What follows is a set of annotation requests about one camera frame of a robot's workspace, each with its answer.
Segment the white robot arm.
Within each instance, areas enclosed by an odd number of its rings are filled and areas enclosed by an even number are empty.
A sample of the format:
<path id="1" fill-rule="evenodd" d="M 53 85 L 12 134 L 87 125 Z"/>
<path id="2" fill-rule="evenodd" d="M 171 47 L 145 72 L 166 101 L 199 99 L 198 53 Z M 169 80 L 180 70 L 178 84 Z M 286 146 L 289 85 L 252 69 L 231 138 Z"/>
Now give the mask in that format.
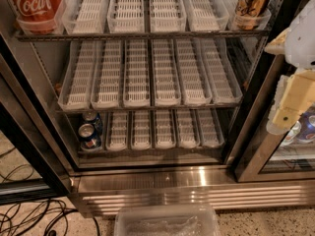
<path id="1" fill-rule="evenodd" d="M 308 1 L 265 51 L 283 55 L 285 62 L 296 68 L 293 75 L 279 79 L 268 116 L 267 131 L 281 135 L 315 102 L 315 0 Z"/>

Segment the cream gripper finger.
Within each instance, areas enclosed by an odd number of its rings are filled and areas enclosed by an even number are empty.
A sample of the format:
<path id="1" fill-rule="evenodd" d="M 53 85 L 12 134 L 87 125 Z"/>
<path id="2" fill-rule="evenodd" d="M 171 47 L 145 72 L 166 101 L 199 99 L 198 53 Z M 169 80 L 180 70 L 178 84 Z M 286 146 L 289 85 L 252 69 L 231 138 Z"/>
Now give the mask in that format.
<path id="1" fill-rule="evenodd" d="M 264 51 L 273 55 L 286 55 L 285 42 L 289 28 L 284 29 L 277 37 L 266 44 Z"/>
<path id="2" fill-rule="evenodd" d="M 298 85 L 301 77 L 281 76 L 274 96 L 274 104 L 271 107 L 266 129 L 272 135 L 286 133 L 298 120 L 302 96 Z"/>

